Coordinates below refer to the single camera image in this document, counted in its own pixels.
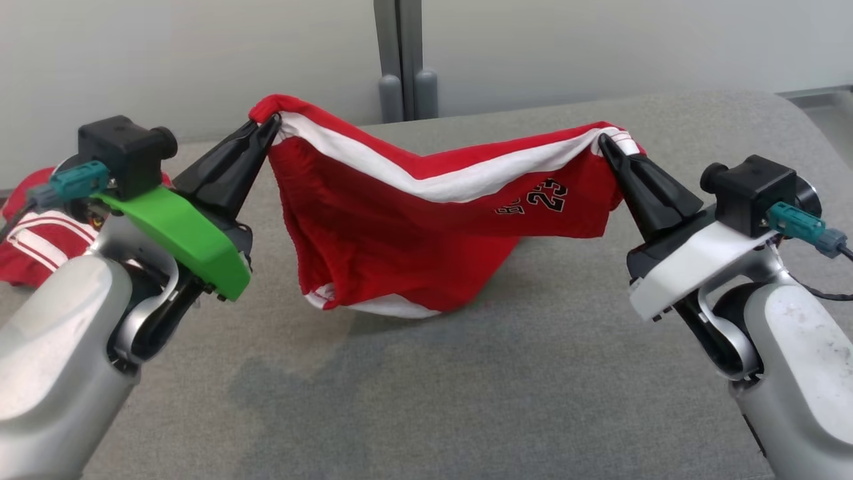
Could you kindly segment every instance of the blue connector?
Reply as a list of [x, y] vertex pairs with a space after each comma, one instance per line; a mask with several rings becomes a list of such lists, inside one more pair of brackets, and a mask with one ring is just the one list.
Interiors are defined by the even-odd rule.
[[784, 202], [768, 210], [767, 220], [773, 230], [808, 242], [829, 258], [837, 257], [841, 253], [839, 249], [847, 246], [847, 235], [842, 231], [827, 228], [827, 222]]
[[68, 170], [54, 173], [47, 184], [31, 188], [27, 198], [31, 205], [43, 212], [62, 205], [71, 200], [86, 198], [102, 192], [109, 185], [109, 171], [99, 161], [90, 161]]
[[109, 170], [99, 161], [90, 161], [50, 176], [50, 186], [64, 202], [86, 198], [107, 189]]

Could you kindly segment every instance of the gray cushion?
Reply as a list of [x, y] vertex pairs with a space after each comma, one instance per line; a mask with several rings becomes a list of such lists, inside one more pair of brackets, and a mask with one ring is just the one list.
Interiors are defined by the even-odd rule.
[[[704, 92], [426, 120], [367, 130], [427, 154], [607, 120], [698, 192], [704, 167], [759, 154], [821, 193], [853, 232], [850, 172], [778, 97]], [[175, 173], [210, 144], [182, 147]], [[628, 303], [627, 209], [602, 239], [527, 239], [469, 307], [428, 321], [301, 297], [265, 168], [242, 220], [255, 276], [237, 304], [191, 310], [91, 461], [88, 478], [771, 478], [725, 382], [671, 314]], [[826, 290], [853, 269], [791, 242], [788, 266]], [[10, 313], [24, 296], [0, 288]], [[851, 309], [830, 305], [850, 332]]]

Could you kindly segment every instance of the teal connector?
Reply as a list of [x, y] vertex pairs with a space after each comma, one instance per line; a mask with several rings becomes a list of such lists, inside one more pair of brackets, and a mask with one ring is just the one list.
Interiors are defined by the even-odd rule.
[[109, 170], [99, 161], [90, 161], [77, 167], [54, 173], [50, 187], [64, 202], [86, 198], [107, 189]]
[[770, 208], [767, 220], [773, 230], [812, 245], [817, 244], [827, 229], [827, 222], [784, 202], [778, 202]]

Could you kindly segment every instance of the red and white clothing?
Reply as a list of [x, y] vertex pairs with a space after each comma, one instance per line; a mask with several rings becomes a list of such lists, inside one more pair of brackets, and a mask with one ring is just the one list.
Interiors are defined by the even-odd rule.
[[270, 149], [305, 298], [424, 318], [470, 301], [519, 237], [599, 237], [622, 200], [597, 139], [600, 122], [420, 156], [294, 97], [250, 117], [283, 120]]
[[[18, 185], [0, 214], [10, 221], [26, 203], [26, 191], [46, 184], [53, 168], [39, 170]], [[68, 259], [82, 255], [98, 232], [62, 212], [30, 212], [0, 243], [0, 282], [38, 287]]]

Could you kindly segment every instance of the red fabric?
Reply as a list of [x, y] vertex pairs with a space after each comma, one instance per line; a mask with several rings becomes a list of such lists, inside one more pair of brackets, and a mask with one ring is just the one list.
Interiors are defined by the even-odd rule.
[[[612, 127], [602, 122], [419, 156], [293, 97], [267, 97], [250, 117], [263, 122], [278, 112], [303, 115], [356, 140], [418, 180]], [[272, 147], [270, 165], [299, 257], [302, 293], [320, 290], [325, 309], [390, 294], [432, 310], [460, 307], [483, 287], [519, 237], [599, 237], [609, 212], [622, 200], [609, 166], [589, 149], [559, 170], [524, 173], [470, 202], [433, 202], [318, 148], [296, 132]], [[332, 295], [322, 293], [327, 284], [334, 285]]]
[[[32, 187], [45, 184], [54, 168], [45, 168], [30, 174], [21, 182], [3, 204], [0, 214], [10, 221], [26, 203], [26, 191]], [[164, 173], [163, 181], [171, 186], [171, 180]], [[95, 240], [96, 232], [88, 225], [78, 223], [71, 217], [60, 212], [49, 212], [45, 215], [29, 216], [15, 227], [26, 230], [46, 240], [50, 245], [59, 249], [68, 259], [82, 255]], [[0, 243], [0, 282], [12, 285], [29, 285], [37, 288], [44, 283], [61, 262], [45, 256], [38, 246], [10, 236], [8, 241]]]

